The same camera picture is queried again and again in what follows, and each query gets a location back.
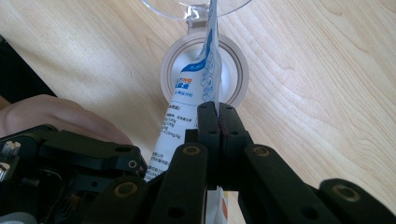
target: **human hand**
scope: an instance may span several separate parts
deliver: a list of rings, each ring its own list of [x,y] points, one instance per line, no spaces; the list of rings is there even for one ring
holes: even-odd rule
[[[51,124],[95,139],[131,145],[131,140],[116,126],[81,105],[48,95],[38,95],[0,110],[0,137],[41,124]]]

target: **blue label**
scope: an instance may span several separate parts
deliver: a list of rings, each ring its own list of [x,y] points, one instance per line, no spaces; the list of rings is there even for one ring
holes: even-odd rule
[[[207,37],[207,43],[206,43],[206,51],[205,51],[205,58],[202,59],[198,63],[191,63],[183,68],[181,72],[197,72],[199,70],[202,70],[205,68],[206,61],[207,61],[207,55],[210,53],[210,45],[212,43],[212,29],[210,29],[209,36]]]

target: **squeeze tube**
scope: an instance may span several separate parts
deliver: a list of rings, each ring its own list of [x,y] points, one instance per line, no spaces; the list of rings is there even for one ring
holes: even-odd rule
[[[210,2],[207,34],[200,55],[180,72],[148,165],[146,181],[168,169],[176,148],[184,143],[186,129],[196,128],[198,105],[213,101],[219,111],[222,64],[219,55],[217,2],[218,0]],[[209,190],[205,223],[227,223],[227,201],[222,188]]]

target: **wooden table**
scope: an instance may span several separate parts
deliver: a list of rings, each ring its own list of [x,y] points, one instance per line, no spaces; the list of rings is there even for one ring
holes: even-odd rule
[[[306,183],[344,178],[396,213],[396,2],[255,0],[219,32],[247,57],[237,111],[253,140]],[[114,122],[147,161],[168,105],[161,61],[186,33],[139,0],[0,5],[0,34],[53,91]]]

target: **metal screw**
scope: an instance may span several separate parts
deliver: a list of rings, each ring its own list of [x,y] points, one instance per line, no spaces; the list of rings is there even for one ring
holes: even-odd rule
[[[7,158],[14,157],[18,154],[20,147],[21,147],[21,144],[19,142],[14,143],[12,141],[7,141],[4,144],[1,153],[4,157],[7,157]]]
[[[347,187],[345,185],[342,184],[338,184],[332,187],[332,191],[339,197],[343,198],[346,201],[349,201],[351,203],[355,203],[358,200],[361,199],[361,196],[359,195],[359,193],[350,188]]]
[[[132,169],[134,169],[137,166],[137,162],[136,161],[129,161],[128,166]]]
[[[7,172],[9,170],[9,164],[5,162],[0,162],[0,182],[6,178]]]
[[[118,198],[126,198],[137,192],[137,185],[134,182],[123,182],[114,188],[114,195]]]
[[[198,147],[185,147],[183,148],[183,152],[184,154],[190,155],[190,156],[194,156],[196,154],[198,154],[201,151],[201,149],[199,149]]]
[[[257,156],[262,156],[262,157],[266,157],[270,154],[270,151],[265,147],[254,147],[253,152]]]

